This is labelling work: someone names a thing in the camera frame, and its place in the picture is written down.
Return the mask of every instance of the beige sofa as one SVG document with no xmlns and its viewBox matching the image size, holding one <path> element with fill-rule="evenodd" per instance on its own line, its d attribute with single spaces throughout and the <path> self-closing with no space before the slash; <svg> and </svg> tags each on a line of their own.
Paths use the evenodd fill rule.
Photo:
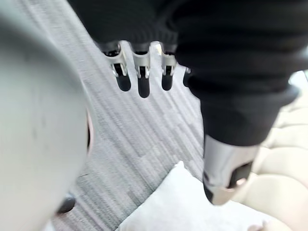
<svg viewBox="0 0 308 231">
<path fill-rule="evenodd" d="M 277 219 L 263 231 L 308 231 L 308 91 L 281 110 L 233 200 Z"/>
</svg>

